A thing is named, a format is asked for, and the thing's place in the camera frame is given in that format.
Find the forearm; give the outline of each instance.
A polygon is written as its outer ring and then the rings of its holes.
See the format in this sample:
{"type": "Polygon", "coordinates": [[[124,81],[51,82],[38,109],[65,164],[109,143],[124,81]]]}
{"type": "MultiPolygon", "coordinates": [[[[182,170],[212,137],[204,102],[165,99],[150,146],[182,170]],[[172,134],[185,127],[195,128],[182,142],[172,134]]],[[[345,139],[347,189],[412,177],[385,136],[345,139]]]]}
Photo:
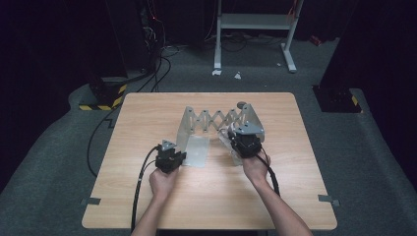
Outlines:
{"type": "Polygon", "coordinates": [[[304,220],[270,187],[269,183],[253,183],[261,196],[279,236],[313,235],[304,220]]]}
{"type": "Polygon", "coordinates": [[[132,236],[154,236],[156,234],[156,227],[159,222],[165,199],[153,197],[150,204],[142,215],[132,236]]]}

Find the white stand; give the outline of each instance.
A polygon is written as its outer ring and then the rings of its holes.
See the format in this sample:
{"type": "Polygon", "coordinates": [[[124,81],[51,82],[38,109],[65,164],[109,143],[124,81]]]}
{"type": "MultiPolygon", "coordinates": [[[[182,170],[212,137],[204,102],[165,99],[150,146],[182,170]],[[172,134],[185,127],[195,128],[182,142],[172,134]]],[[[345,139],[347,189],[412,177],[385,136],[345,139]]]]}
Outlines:
{"type": "Polygon", "coordinates": [[[287,15],[260,15],[260,14],[222,14],[221,0],[218,0],[217,9],[217,33],[214,51],[214,70],[213,75],[221,74],[221,30],[222,29],[251,29],[251,30],[288,30],[288,36],[285,43],[281,43],[282,52],[291,73],[296,73],[294,61],[292,60],[289,47],[292,37],[297,28],[298,19],[300,18],[301,8],[304,0],[298,0],[295,9],[295,19],[290,24],[287,22],[287,15]]]}

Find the human arm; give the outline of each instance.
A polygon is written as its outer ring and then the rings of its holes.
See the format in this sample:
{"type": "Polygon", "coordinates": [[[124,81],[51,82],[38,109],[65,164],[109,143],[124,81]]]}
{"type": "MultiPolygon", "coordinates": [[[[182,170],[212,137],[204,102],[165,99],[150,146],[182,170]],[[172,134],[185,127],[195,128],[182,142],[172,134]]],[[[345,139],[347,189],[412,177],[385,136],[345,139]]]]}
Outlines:
{"type": "MultiPolygon", "coordinates": [[[[267,160],[263,152],[258,156],[267,160]]],[[[242,158],[246,176],[260,195],[279,236],[313,235],[304,220],[278,195],[267,181],[267,167],[257,158],[242,158]]]]}
{"type": "Polygon", "coordinates": [[[175,169],[169,174],[163,173],[156,168],[149,176],[150,187],[153,197],[150,204],[136,224],[132,236],[154,236],[160,216],[165,206],[166,200],[169,198],[177,179],[179,169],[175,169]]]}

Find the table top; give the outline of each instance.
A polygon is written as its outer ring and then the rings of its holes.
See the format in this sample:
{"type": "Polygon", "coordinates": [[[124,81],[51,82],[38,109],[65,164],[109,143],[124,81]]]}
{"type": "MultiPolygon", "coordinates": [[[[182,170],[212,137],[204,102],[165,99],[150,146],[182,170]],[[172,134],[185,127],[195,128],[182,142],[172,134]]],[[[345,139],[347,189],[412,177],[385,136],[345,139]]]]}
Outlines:
{"type": "MultiPolygon", "coordinates": [[[[327,195],[297,102],[288,92],[168,92],[126,95],[92,198],[85,228],[130,228],[138,176],[148,152],[162,140],[176,142],[186,106],[196,114],[202,110],[227,113],[239,101],[252,104],[266,138],[263,147],[271,158],[281,197],[311,229],[331,230],[337,221],[330,203],[319,202],[327,195]]],[[[273,229],[259,195],[235,166],[229,150],[215,129],[196,133],[209,138],[205,167],[182,166],[175,189],[163,210],[163,229],[273,229]]],[[[139,219],[149,205],[152,192],[149,175],[144,176],[139,195],[139,219]]]]}

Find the gray carpet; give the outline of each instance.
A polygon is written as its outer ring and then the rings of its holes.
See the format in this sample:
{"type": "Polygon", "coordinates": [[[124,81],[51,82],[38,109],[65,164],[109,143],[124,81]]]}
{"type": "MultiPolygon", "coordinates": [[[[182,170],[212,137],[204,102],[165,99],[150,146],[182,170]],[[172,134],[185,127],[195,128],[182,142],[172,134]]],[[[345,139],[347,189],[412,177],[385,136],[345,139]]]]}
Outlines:
{"type": "MultiPolygon", "coordinates": [[[[288,73],[278,44],[223,51],[220,77],[211,75],[213,50],[180,47],[183,51],[169,57],[172,68],[159,90],[294,93],[328,193],[341,202],[334,208],[337,228],[314,234],[417,235],[416,193],[382,138],[362,91],[352,90],[364,109],[361,114],[323,113],[316,101],[311,86],[320,83],[336,45],[336,41],[320,47],[294,41],[291,52],[296,74],[288,73]],[[234,79],[238,72],[241,80],[234,79]]],[[[233,49],[239,45],[224,46],[233,49]]],[[[164,62],[160,75],[166,69],[164,62]]],[[[127,91],[136,91],[144,82],[129,84],[127,91]]],[[[152,86],[150,83],[143,92],[152,86]]],[[[71,111],[39,137],[1,194],[1,236],[129,235],[129,229],[85,229],[81,224],[86,207],[80,201],[89,197],[94,184],[86,161],[88,141],[107,114],[78,109],[86,88],[70,95],[71,111]]],[[[116,120],[117,114],[110,117],[116,120]]],[[[111,133],[105,122],[94,136],[90,156],[95,171],[111,133]]]]}

